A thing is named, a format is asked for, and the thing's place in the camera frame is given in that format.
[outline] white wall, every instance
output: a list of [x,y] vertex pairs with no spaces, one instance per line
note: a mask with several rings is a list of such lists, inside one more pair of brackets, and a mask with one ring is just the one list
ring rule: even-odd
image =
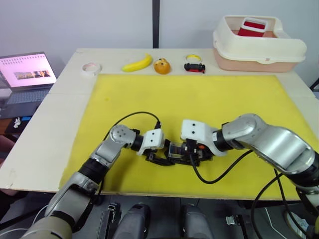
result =
[[[161,48],[210,48],[223,15],[280,18],[308,47],[295,69],[310,85],[319,76],[318,0],[160,0]],[[44,51],[59,75],[78,47],[152,47],[152,0],[2,0],[0,55]]]
[[160,7],[160,48],[212,47],[212,31],[224,15],[276,16],[308,47],[297,73],[307,85],[319,77],[318,0],[161,0]]
[[78,47],[152,48],[152,1],[1,1],[0,56],[44,51],[59,75]]

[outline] laptop screen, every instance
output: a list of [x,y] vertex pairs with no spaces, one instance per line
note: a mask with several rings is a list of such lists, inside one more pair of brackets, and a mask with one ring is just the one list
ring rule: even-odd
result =
[[0,71],[11,88],[43,86],[56,81],[44,52],[0,57]]

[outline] laptop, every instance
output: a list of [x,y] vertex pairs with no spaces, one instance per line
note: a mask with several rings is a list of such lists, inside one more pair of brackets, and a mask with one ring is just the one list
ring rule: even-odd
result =
[[0,57],[1,78],[12,93],[1,108],[0,119],[33,115],[56,82],[44,52]]

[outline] white table surface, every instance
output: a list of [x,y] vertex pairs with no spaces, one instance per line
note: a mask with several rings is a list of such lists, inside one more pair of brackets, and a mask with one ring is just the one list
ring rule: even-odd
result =
[[[125,74],[121,67],[140,60],[145,53],[164,57],[172,75],[197,74],[183,68],[187,54],[203,58],[207,75],[276,75],[319,138],[319,101],[294,72],[260,73],[224,71],[218,68],[212,49],[97,49],[80,48],[59,76],[0,169],[0,188],[58,191],[73,140],[96,77],[81,72],[83,64],[100,63],[101,73]],[[131,74],[157,74],[152,66]]]

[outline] yellow foam mat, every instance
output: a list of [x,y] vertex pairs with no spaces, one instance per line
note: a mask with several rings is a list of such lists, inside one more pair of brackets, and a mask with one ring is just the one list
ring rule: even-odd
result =
[[[269,124],[287,127],[315,150],[318,139],[275,76],[160,76],[99,75],[82,117],[71,156],[60,185],[77,171],[120,118],[136,111],[149,111],[162,122],[165,137],[181,142],[183,119],[203,121],[220,128],[246,113],[255,113]],[[143,134],[153,129],[155,119],[135,115],[122,124]],[[244,150],[231,150],[198,168],[206,180],[218,177]],[[208,198],[254,199],[274,178],[273,168],[255,154],[245,157],[224,179],[213,185],[202,183],[191,166],[159,166],[144,156],[122,149],[107,173],[106,192],[141,195],[171,195]],[[283,178],[288,199],[297,199],[294,186]],[[279,199],[278,185],[271,186],[263,199]]]

